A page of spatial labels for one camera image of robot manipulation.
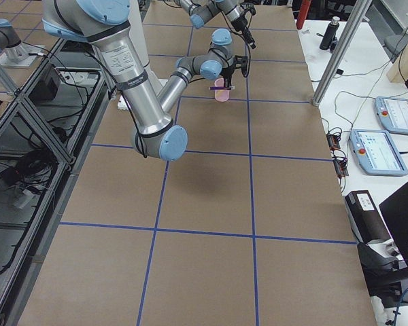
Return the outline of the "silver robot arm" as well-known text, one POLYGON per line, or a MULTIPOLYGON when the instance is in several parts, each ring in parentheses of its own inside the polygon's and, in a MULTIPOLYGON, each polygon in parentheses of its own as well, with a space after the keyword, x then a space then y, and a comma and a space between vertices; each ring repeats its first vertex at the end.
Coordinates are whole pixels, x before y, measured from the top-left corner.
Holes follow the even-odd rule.
POLYGON ((249 30, 249 22, 246 18, 247 13, 251 13, 251 16, 256 14, 253 3, 220 0, 207 1, 201 5, 194 1, 179 0, 174 1, 174 4, 188 13, 190 21, 196 29, 205 26, 206 23, 215 18, 218 14, 223 14, 229 21, 230 27, 238 32, 252 49, 256 48, 256 42, 249 30))
POLYGON ((182 157, 188 134, 174 123, 169 112, 195 75, 215 80, 232 65, 229 31, 214 31, 206 54, 179 59, 176 70, 157 92, 130 38, 129 1, 43 1, 42 5, 47 33, 89 43, 100 51, 103 66, 134 119, 135 149, 143 156, 164 161, 182 157))

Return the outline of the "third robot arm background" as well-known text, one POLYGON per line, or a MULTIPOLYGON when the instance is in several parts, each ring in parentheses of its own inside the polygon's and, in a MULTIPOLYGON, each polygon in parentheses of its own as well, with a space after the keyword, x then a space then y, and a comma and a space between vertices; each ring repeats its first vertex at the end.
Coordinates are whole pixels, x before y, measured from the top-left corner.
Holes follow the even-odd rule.
POLYGON ((37 57, 37 50, 25 45, 11 23, 0 18, 0 65, 27 68, 37 57))

